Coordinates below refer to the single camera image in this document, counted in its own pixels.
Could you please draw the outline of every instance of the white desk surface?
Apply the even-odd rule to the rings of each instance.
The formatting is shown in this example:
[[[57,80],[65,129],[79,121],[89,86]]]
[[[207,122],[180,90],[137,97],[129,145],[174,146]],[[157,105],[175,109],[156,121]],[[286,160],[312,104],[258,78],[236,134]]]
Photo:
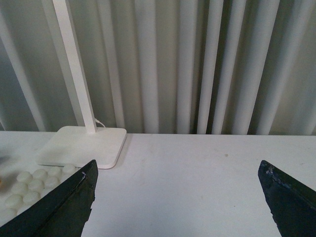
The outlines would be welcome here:
[[[0,132],[0,198],[54,133]],[[83,237],[279,237],[257,176],[265,159],[316,190],[316,137],[128,134],[99,170]]]

